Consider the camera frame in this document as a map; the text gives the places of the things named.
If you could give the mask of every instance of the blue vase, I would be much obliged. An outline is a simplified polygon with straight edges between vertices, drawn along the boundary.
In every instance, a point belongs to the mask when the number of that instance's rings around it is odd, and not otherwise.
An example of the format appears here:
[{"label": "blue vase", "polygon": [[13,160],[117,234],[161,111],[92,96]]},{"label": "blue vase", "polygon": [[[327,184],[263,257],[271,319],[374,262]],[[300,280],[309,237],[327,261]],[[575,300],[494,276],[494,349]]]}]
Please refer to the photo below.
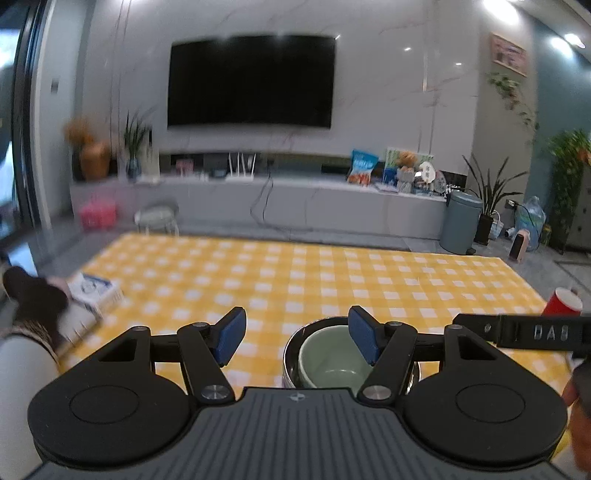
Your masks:
[{"label": "blue vase", "polygon": [[127,173],[127,178],[129,178],[130,181],[137,180],[137,178],[142,174],[142,165],[140,165],[139,160],[136,157],[130,158],[128,160],[125,172]]}]

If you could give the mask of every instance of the light green cup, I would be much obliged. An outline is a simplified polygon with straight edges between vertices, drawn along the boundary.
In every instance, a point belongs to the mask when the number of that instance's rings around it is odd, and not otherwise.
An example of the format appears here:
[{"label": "light green cup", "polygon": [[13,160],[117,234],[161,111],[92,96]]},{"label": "light green cup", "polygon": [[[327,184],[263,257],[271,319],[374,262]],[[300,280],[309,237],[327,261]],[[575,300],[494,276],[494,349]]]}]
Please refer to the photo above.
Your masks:
[{"label": "light green cup", "polygon": [[349,387],[357,395],[372,367],[349,335],[349,327],[335,325],[314,332],[302,343],[298,369],[305,387]]}]

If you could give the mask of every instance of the blue chip bag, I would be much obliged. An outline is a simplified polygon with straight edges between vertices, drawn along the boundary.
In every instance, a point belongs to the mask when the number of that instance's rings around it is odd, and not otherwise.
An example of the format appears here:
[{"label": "blue chip bag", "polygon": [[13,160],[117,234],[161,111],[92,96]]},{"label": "blue chip bag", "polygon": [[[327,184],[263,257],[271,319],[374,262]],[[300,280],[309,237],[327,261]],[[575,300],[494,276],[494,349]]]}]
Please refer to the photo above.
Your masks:
[{"label": "blue chip bag", "polygon": [[379,157],[371,153],[353,150],[351,153],[351,171],[347,176],[349,183],[369,185],[372,170],[379,161]]}]

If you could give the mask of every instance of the glass door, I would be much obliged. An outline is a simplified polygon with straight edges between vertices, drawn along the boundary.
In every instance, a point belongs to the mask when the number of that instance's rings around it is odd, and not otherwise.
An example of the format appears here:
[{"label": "glass door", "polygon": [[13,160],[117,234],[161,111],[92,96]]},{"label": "glass door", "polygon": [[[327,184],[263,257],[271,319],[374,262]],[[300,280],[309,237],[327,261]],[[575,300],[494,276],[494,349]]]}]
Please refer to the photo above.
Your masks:
[{"label": "glass door", "polygon": [[38,0],[13,0],[0,7],[0,245],[38,219],[28,123],[41,13]]}]

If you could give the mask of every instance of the teal wall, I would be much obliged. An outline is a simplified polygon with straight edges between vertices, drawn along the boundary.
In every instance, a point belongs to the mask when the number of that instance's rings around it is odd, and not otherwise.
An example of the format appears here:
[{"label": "teal wall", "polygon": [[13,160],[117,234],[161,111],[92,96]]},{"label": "teal wall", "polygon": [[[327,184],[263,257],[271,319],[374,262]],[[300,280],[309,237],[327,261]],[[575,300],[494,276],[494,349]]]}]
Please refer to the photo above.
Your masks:
[{"label": "teal wall", "polygon": [[540,129],[534,139],[525,198],[537,195],[546,215],[550,214],[554,161],[548,152],[548,139],[561,130],[591,131],[591,64],[574,50],[565,56],[551,45],[553,37],[554,31],[535,20],[533,54],[538,72]]}]

